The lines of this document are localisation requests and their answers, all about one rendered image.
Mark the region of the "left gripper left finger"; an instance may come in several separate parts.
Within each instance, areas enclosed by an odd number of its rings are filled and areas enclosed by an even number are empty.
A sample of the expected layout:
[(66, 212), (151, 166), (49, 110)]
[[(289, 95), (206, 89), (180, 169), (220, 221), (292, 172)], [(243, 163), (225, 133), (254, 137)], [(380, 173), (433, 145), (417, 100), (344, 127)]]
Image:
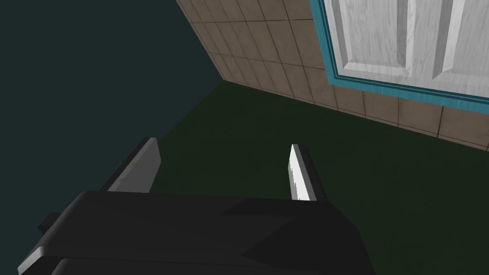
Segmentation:
[(148, 193), (160, 164), (157, 139), (145, 137), (98, 190)]

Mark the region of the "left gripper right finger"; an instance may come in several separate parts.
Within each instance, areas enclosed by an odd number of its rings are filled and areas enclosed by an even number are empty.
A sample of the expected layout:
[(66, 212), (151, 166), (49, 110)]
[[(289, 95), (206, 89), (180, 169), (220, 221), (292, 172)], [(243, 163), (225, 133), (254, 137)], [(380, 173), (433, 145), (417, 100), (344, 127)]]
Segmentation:
[(305, 145), (291, 144), (287, 171), (293, 200), (328, 201), (310, 152)]

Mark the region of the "white panelled door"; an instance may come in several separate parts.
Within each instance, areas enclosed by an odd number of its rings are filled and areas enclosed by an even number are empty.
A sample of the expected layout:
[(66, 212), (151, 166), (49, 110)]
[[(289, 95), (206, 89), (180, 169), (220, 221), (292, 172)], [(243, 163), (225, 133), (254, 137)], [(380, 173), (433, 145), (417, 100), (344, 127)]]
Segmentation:
[(340, 76), (489, 99), (489, 0), (324, 0)]

